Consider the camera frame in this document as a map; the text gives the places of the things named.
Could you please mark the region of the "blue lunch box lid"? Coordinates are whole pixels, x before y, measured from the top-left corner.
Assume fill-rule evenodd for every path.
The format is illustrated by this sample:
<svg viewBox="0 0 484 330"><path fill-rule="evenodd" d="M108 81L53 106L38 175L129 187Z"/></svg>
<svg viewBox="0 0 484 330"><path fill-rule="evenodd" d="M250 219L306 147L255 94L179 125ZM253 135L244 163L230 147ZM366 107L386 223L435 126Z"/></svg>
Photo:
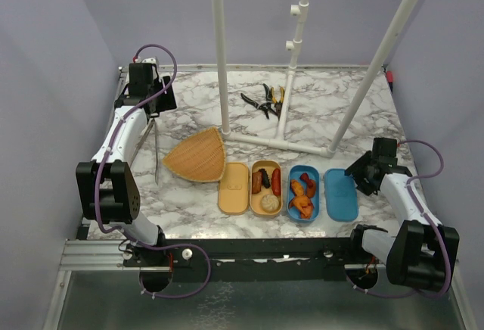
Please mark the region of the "blue lunch box lid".
<svg viewBox="0 0 484 330"><path fill-rule="evenodd" d="M324 196L328 216L337 222L350 223L358 217L355 182L344 169L333 168L324 174Z"/></svg>

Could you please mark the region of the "metal food tongs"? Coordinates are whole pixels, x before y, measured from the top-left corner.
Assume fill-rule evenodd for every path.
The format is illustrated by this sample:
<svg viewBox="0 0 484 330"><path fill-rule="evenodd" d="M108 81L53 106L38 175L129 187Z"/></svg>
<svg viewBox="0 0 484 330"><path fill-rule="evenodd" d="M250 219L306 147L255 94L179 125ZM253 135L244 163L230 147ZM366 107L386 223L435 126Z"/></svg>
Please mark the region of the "metal food tongs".
<svg viewBox="0 0 484 330"><path fill-rule="evenodd" d="M143 131L134 153L129 160L129 166L133 165L141 150L151 149L152 158L154 162L154 182L159 184L160 177L160 159L159 159L159 140L158 140L158 125L155 118L151 118L146 129Z"/></svg>

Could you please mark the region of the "brown fried patty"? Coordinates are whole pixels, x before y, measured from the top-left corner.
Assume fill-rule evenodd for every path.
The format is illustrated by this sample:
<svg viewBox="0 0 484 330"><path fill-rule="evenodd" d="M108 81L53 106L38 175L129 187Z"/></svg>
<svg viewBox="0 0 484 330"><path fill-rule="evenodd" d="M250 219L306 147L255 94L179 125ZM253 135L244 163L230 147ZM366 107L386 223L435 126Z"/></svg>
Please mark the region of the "brown fried patty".
<svg viewBox="0 0 484 330"><path fill-rule="evenodd" d="M312 180L312 184L306 189L306 195L309 198L313 198L315 196L317 188L318 188L317 183L314 180Z"/></svg>

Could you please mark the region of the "orange fried chicken piece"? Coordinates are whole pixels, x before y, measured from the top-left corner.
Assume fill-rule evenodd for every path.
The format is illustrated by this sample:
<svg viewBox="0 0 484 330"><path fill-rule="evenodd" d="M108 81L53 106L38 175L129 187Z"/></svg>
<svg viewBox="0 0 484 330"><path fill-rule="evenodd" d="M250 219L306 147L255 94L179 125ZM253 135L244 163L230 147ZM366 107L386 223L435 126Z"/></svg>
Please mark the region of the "orange fried chicken piece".
<svg viewBox="0 0 484 330"><path fill-rule="evenodd" d="M314 207L312 205L305 206L300 211L301 219L311 219Z"/></svg>

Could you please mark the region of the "orange chicken wing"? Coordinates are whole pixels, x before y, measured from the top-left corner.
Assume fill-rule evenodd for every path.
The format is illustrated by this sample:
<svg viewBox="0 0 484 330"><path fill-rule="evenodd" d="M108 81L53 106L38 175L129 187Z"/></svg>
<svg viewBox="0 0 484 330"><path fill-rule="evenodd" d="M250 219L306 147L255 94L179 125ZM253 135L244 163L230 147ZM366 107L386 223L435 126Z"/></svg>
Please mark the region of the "orange chicken wing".
<svg viewBox="0 0 484 330"><path fill-rule="evenodd" d="M296 179L290 180L290 189L294 194L294 197L300 197L305 195L305 189L302 184Z"/></svg>

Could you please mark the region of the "orange fried shrimp piece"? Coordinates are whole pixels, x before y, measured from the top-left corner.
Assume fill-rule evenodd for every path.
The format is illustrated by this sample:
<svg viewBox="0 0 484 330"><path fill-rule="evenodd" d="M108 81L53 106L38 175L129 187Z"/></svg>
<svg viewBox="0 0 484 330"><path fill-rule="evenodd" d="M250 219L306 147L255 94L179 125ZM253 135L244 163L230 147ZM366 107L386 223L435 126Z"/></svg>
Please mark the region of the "orange fried shrimp piece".
<svg viewBox="0 0 484 330"><path fill-rule="evenodd" d="M294 197L289 203L289 208L295 207L300 212L303 207L309 205L313 206L310 198L304 195L300 197Z"/></svg>

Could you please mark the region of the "red sausage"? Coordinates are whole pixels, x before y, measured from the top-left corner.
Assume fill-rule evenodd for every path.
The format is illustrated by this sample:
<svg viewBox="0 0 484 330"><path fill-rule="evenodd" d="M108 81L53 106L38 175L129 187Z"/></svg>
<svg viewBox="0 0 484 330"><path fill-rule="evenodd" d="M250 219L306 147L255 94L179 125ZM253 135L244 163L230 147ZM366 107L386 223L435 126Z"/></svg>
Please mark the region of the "red sausage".
<svg viewBox="0 0 484 330"><path fill-rule="evenodd" d="M275 168L271 175L271 189L276 197L281 195L281 169Z"/></svg>

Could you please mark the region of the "woven bamboo basket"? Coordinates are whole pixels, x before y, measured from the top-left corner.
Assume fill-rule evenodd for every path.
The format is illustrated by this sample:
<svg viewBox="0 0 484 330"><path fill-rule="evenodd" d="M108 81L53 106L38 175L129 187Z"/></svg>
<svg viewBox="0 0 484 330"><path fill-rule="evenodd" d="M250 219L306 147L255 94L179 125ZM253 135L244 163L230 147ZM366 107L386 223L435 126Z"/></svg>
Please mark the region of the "woven bamboo basket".
<svg viewBox="0 0 484 330"><path fill-rule="evenodd" d="M226 166L225 145L219 130L210 127L178 143L163 159L175 175L191 182L218 182Z"/></svg>

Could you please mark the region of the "black sea cucumber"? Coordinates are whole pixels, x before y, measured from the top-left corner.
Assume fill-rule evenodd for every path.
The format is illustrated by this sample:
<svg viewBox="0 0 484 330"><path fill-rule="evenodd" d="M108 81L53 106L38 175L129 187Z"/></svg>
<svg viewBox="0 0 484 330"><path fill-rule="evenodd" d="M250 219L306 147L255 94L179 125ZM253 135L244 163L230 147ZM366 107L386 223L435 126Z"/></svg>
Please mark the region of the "black sea cucumber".
<svg viewBox="0 0 484 330"><path fill-rule="evenodd" d="M271 181L270 178L268 177L268 173L266 169L260 169L260 173L262 174L262 185L265 188L270 188L271 187Z"/></svg>

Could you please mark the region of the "white steamed bun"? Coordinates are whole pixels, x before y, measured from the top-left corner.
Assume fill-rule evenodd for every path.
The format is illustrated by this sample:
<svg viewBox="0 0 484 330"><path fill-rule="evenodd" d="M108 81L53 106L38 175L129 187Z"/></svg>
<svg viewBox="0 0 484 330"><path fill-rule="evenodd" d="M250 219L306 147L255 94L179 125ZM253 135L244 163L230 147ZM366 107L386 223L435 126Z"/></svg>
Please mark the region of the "white steamed bun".
<svg viewBox="0 0 484 330"><path fill-rule="evenodd" d="M265 195L261 199L260 205L265 213L276 213L280 207L279 197L276 195Z"/></svg>

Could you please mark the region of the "brown sausage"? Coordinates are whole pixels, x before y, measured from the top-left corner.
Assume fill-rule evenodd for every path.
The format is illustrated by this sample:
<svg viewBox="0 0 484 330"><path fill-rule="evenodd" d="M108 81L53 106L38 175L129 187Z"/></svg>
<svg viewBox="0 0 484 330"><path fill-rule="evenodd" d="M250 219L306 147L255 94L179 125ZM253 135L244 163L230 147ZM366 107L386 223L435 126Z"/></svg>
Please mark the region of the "brown sausage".
<svg viewBox="0 0 484 330"><path fill-rule="evenodd" d="M252 194L260 193L262 188L262 173L260 171L256 171L252 174Z"/></svg>

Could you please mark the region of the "beige lunch box lid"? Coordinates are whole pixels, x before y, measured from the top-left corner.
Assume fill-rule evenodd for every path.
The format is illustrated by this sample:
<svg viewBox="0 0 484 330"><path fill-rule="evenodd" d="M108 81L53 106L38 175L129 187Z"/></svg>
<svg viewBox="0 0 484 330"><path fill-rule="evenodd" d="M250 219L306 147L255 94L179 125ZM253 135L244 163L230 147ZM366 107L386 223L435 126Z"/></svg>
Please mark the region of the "beige lunch box lid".
<svg viewBox="0 0 484 330"><path fill-rule="evenodd" d="M249 169L245 163L226 164L219 181L219 209L227 215L241 215L249 208Z"/></svg>

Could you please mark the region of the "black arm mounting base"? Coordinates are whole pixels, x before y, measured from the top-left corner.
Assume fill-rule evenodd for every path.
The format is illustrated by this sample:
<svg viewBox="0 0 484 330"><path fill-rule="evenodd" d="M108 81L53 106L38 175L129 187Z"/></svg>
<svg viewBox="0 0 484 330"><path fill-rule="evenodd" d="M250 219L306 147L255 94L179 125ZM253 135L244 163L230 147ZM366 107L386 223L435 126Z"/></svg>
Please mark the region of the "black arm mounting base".
<svg viewBox="0 0 484 330"><path fill-rule="evenodd" d="M381 268L349 238L168 239L153 251L127 244L123 267L139 271L149 291L169 283L271 282L351 279L372 288Z"/></svg>

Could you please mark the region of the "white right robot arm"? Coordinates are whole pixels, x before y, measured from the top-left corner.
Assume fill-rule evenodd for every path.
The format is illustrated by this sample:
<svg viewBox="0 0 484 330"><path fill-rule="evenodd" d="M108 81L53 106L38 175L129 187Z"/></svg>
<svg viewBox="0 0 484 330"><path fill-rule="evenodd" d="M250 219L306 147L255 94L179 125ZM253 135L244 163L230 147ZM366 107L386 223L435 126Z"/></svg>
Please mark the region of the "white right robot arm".
<svg viewBox="0 0 484 330"><path fill-rule="evenodd" d="M442 296L451 286L460 237L432 214L417 193L414 183L421 177L398 164L400 144L395 139L375 138L371 150L345 171L362 194L381 193L400 225L396 236L377 226L356 226L347 253L357 263L375 257L385 265L393 285L428 297Z"/></svg>

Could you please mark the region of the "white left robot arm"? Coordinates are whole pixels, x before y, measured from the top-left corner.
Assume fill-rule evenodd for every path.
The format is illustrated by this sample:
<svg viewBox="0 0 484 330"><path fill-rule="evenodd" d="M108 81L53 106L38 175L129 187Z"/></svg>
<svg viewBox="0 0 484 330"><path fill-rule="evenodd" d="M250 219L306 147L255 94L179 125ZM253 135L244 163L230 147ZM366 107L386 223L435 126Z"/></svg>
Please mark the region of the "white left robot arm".
<svg viewBox="0 0 484 330"><path fill-rule="evenodd" d="M128 82L114 102L113 122L101 148L76 167L82 213L108 234L119 231L150 265L167 255L163 230L141 212L141 195L131 171L138 138L151 118L176 108L170 76L160 76L157 59L136 60Z"/></svg>

